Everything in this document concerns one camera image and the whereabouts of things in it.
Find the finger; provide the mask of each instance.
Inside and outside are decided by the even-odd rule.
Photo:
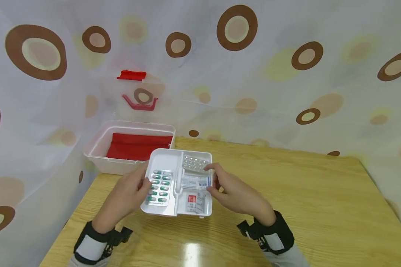
[[[220,165],[220,163],[209,163],[208,165],[205,166],[205,168],[203,168],[204,171],[209,171],[210,169],[215,170],[215,172],[220,175],[220,173],[225,172],[225,170],[223,169],[223,167]]]
[[[150,191],[151,183],[149,179],[146,177],[143,179],[143,185],[136,193],[136,198],[138,199],[140,205],[147,197],[148,192]]]
[[[146,172],[147,167],[148,167],[148,160],[144,161],[141,164],[138,164],[137,168],[134,169],[131,174],[140,175],[144,178],[144,175],[142,175],[142,174],[144,174]]]
[[[139,188],[140,182],[145,177],[147,166],[148,166],[148,161],[139,164],[139,166],[137,166],[137,168],[134,169],[132,172],[124,175],[125,180],[132,186],[134,187],[136,186],[137,188]]]
[[[218,191],[216,188],[212,187],[212,186],[208,186],[206,188],[206,190],[215,198],[218,200],[218,202],[220,202],[223,206],[227,203],[228,201],[228,195],[220,193],[220,191]]]
[[[216,173],[214,173],[214,179],[212,181],[212,186],[214,186],[215,188],[217,188],[217,190],[220,190],[220,181],[218,180],[218,176]]]

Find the medicine tray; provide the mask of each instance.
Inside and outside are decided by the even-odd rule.
[[[212,214],[212,197],[206,190],[201,189],[187,189],[181,187],[181,177],[183,175],[183,158],[184,155],[189,155],[200,160],[212,162],[211,153],[199,151],[183,151],[178,149],[163,149],[159,148],[153,151],[150,155],[149,164],[146,171],[146,176],[153,181],[155,171],[172,172],[172,178],[169,185],[169,195],[166,198],[166,203],[150,204],[149,197],[141,204],[141,210],[145,213],[163,215],[163,216],[177,216],[178,214],[195,215],[201,218],[211,216]],[[212,183],[212,170],[204,174],[192,175],[208,175]],[[203,200],[204,202],[196,203],[196,208],[193,207],[193,200]]]

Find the black wrist strap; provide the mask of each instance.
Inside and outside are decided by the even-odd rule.
[[[108,258],[111,253],[113,252],[113,248],[119,245],[120,243],[126,243],[128,242],[131,234],[133,231],[131,229],[128,229],[126,227],[122,228],[122,231],[116,231],[116,230],[111,230],[108,233],[105,234],[100,234],[97,231],[94,230],[92,227],[92,221],[87,222],[85,227],[82,230],[82,233],[80,233],[79,238],[77,239],[76,245],[74,245],[74,257],[77,259],[77,261],[87,264],[87,265],[95,265],[99,261],[102,261],[105,258]],[[83,239],[85,236],[88,235],[92,239],[101,242],[101,243],[107,243],[105,246],[105,249],[102,253],[101,258],[98,261],[91,261],[89,259],[83,258],[79,253],[76,252],[77,248],[82,244]]]
[[[294,236],[288,227],[287,223],[282,217],[279,211],[275,211],[276,222],[270,226],[265,227],[256,218],[254,218],[254,223],[249,225],[245,220],[237,225],[243,236],[254,239],[259,244],[262,251],[269,251],[276,255],[282,254],[290,250],[294,245]],[[271,247],[276,247],[275,245],[270,246],[269,241],[276,241],[283,248],[279,250],[273,250]]]

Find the red plastic handle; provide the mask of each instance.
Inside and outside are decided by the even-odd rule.
[[[131,99],[127,95],[122,95],[122,98],[125,99],[126,103],[128,103],[128,105],[132,109],[135,109],[135,110],[153,111],[154,108],[156,107],[157,98],[154,98],[153,99],[153,104],[149,105],[149,106],[134,103],[134,102],[131,101]]]
[[[132,80],[132,81],[142,81],[146,78],[147,73],[144,71],[130,71],[123,70],[121,75],[117,77],[118,80]]]

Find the wooden table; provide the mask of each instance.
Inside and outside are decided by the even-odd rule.
[[[283,214],[311,266],[401,266],[401,224],[358,160],[189,138],[177,138],[176,149],[211,152],[260,191]],[[85,223],[118,179],[96,178],[41,266],[66,266]],[[108,266],[270,266],[257,243],[235,227],[245,219],[215,200],[204,219],[138,211],[118,225],[134,233],[114,249]]]

